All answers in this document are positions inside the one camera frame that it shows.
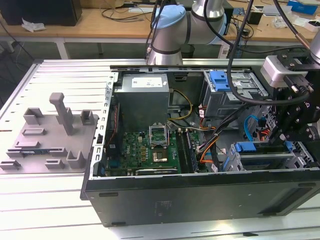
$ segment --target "blue latch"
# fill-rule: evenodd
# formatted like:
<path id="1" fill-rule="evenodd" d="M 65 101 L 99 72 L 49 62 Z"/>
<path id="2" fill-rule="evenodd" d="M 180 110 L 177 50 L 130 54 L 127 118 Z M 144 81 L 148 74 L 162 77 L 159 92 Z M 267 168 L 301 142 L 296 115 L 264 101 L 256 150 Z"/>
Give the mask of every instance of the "blue latch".
<path id="1" fill-rule="evenodd" d="M 229 92 L 231 91 L 228 79 L 224 71 L 210 71 L 211 82 L 215 86 L 217 92 Z"/>
<path id="2" fill-rule="evenodd" d="M 288 148 L 289 152 L 291 153 L 296 147 L 290 141 L 285 141 L 284 145 Z"/>
<path id="3" fill-rule="evenodd" d="M 237 142 L 234 146 L 235 146 L 235 149 L 238 153 L 257 151 L 254 143 L 251 141 Z"/>

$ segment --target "black computer case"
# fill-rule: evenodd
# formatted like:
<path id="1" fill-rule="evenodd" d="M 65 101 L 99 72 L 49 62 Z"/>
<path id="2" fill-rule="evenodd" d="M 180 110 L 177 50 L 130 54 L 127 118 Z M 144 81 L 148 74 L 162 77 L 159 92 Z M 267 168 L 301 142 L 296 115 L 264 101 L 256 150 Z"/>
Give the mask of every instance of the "black computer case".
<path id="1" fill-rule="evenodd" d="M 1 15 L 8 25 L 22 18 L 44 25 L 75 26 L 82 14 L 80 0 L 0 0 Z"/>

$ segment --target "black cable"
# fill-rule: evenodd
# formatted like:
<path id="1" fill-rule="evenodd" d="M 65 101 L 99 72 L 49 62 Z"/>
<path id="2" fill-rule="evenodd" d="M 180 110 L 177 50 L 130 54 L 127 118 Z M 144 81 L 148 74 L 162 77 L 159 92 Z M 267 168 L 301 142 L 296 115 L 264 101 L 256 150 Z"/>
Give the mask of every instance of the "black cable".
<path id="1" fill-rule="evenodd" d="M 150 29 L 152 29 L 152 23 L 155 20 L 155 15 L 156 15 L 156 11 L 157 11 L 157 7 L 159 5 L 159 1 L 160 0 L 155 0 L 154 6 L 153 6 L 153 10 L 152 10 L 152 15 L 151 15 L 151 22 L 150 22 Z"/>
<path id="2" fill-rule="evenodd" d="M 152 40 L 151 40 L 150 46 L 152 47 L 153 44 L 154 44 L 154 40 L 155 40 L 155 37 L 156 37 L 156 30 L 157 30 L 157 27 L 158 27 L 158 22 L 159 22 L 162 10 L 165 7 L 165 2 L 166 2 L 166 0 L 162 0 L 162 2 L 160 4 L 160 8 L 159 8 L 159 13 L 158 13 L 156 19 L 154 20 L 154 22 L 151 22 L 152 28 L 150 29 L 150 32 L 148 34 L 148 37 L 146 38 L 145 46 L 144 46 L 144 58 L 145 59 L 147 58 L 147 55 L 148 55 L 148 53 L 147 53 L 147 51 L 148 51 L 148 41 L 150 39 L 150 36 L 151 36 L 153 30 L 154 30 L 154 33 L 153 33 L 153 36 L 152 36 Z"/>
<path id="3" fill-rule="evenodd" d="M 104 17 L 104 18 L 106 18 L 106 19 L 110 19 L 110 20 L 115 20 L 115 21 L 130 20 L 130 19 L 132 19 L 132 18 L 139 17 L 139 16 L 143 16 L 143 15 L 146 15 L 146 14 L 149 14 L 149 13 L 150 13 L 150 12 L 144 12 L 144 13 L 137 14 L 137 15 L 134 15 L 134 16 L 127 16 L 127 17 L 123 17 L 123 18 L 114 18 L 114 17 L 110 17 L 110 16 L 104 15 L 104 13 L 105 13 L 106 11 L 109 11 L 109 10 L 112 10 L 112 8 L 107 8 L 107 9 L 103 10 L 102 13 L 101 13 L 102 17 Z"/>
<path id="4" fill-rule="evenodd" d="M 278 12 L 280 13 L 282 19 L 285 21 L 285 23 L 288 25 L 288 27 L 290 28 L 290 30 L 294 33 L 294 35 L 298 34 L 298 31 L 295 29 L 295 27 L 292 25 L 292 23 L 289 21 L 289 19 L 287 18 L 286 14 L 284 13 L 284 11 L 282 10 L 278 0 L 273 0 L 274 5 L 276 7 L 276 9 L 278 10 Z"/>
<path id="5" fill-rule="evenodd" d="M 207 24 L 207 26 L 210 28 L 210 30 L 218 37 L 220 38 L 222 41 L 224 41 L 226 44 L 230 45 L 232 48 L 234 47 L 234 44 L 230 41 L 228 41 L 227 39 L 225 39 L 223 36 L 221 36 L 210 24 L 208 16 L 207 16 L 207 6 L 208 6 L 208 1 L 209 0 L 205 0 L 204 2 L 204 6 L 203 6 L 203 16 L 205 19 L 205 22 Z M 304 46 L 286 46 L 286 47 L 280 47 L 280 48 L 276 48 L 276 49 L 271 49 L 271 50 L 266 50 L 266 51 L 250 51 L 247 49 L 244 49 L 242 47 L 239 47 L 236 45 L 236 49 L 241 50 L 243 52 L 246 53 L 251 53 L 251 54 L 267 54 L 267 53 L 272 53 L 275 51 L 281 51 L 281 50 L 287 50 L 287 49 L 304 49 Z"/>
<path id="6" fill-rule="evenodd" d="M 237 46 L 241 40 L 241 33 L 243 32 L 246 22 L 248 20 L 249 14 L 250 14 L 250 10 L 251 7 L 254 3 L 254 0 L 250 0 L 246 13 L 244 15 L 243 18 L 243 22 L 241 24 L 241 27 L 239 29 L 239 34 L 236 36 L 236 39 L 234 41 L 234 45 Z M 232 82 L 232 76 L 231 76 L 231 71 L 232 71 L 232 63 L 234 61 L 235 55 L 236 55 L 236 47 L 233 47 L 230 53 L 230 58 L 229 58 L 229 62 L 228 62 L 228 66 L 226 69 L 226 76 L 227 76 L 227 81 L 229 84 L 229 87 L 233 93 L 233 95 L 239 99 L 242 102 L 245 103 L 249 103 L 249 104 L 253 104 L 253 105 L 264 105 L 264 106 L 271 106 L 271 105 L 277 105 L 277 106 L 287 106 L 287 105 L 295 105 L 295 104 L 300 104 L 303 103 L 305 100 L 307 100 L 310 96 L 308 91 L 302 91 L 302 95 L 293 99 L 286 99 L 286 100 L 258 100 L 258 99 L 251 99 L 251 98 L 247 98 L 244 97 L 242 95 L 240 95 L 238 93 L 237 88 L 234 86 L 233 82 Z"/>
<path id="7" fill-rule="evenodd" d="M 206 149 L 207 146 L 210 145 L 210 143 L 212 143 L 212 141 L 214 141 L 217 137 L 218 134 L 220 134 L 220 132 L 226 128 L 230 123 L 232 123 L 233 121 L 238 119 L 238 114 L 241 113 L 242 111 L 244 111 L 245 109 L 251 107 L 252 105 L 249 103 L 245 103 L 243 105 L 241 105 L 239 108 L 237 108 L 236 110 L 234 110 L 232 113 L 230 113 L 228 116 L 226 116 L 219 124 L 219 126 L 217 126 L 215 128 L 215 130 L 213 131 L 210 139 L 205 143 L 205 145 L 202 147 L 202 149 Z"/>
<path id="8" fill-rule="evenodd" d="M 20 42 L 18 42 L 14 36 L 11 35 L 10 32 L 8 32 L 8 30 L 6 29 L 5 25 L 2 23 L 2 21 L 0 20 L 0 25 L 3 27 L 3 29 L 5 30 L 5 32 L 15 41 L 17 42 L 20 47 L 26 52 L 26 54 L 28 54 L 28 56 L 32 59 L 35 60 L 34 57 L 24 48 L 24 46 L 22 46 L 22 44 Z"/>

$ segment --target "computer case side panel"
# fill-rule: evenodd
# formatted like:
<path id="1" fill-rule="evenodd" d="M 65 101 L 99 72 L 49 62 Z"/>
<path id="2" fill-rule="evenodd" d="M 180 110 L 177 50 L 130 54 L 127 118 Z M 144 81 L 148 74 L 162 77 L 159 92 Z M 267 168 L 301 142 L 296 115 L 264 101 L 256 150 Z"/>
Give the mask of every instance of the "computer case side panel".
<path id="1" fill-rule="evenodd" d="M 317 171 L 88 180 L 105 227 L 284 216 L 319 193 Z"/>

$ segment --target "white paper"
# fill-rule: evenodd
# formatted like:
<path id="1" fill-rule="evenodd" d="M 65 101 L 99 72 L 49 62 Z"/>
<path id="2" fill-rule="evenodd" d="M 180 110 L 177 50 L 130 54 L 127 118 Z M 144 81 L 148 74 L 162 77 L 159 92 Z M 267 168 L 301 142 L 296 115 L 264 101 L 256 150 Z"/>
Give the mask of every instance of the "white paper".
<path id="1" fill-rule="evenodd" d="M 45 30 L 46 27 L 43 23 L 33 23 L 33 22 L 28 22 L 22 18 L 23 24 L 21 25 L 24 29 L 28 30 L 29 32 L 34 32 L 34 31 L 41 31 Z"/>
<path id="2" fill-rule="evenodd" d="M 294 25 L 297 25 L 297 26 L 300 26 L 300 27 L 304 27 L 305 24 L 307 22 L 309 22 L 310 19 L 306 19 L 306 18 L 303 18 L 303 17 L 297 17 L 294 21 L 293 21 L 293 24 Z"/>
<path id="3" fill-rule="evenodd" d="M 162 88 L 161 77 L 134 77 L 132 78 L 133 88 Z"/>

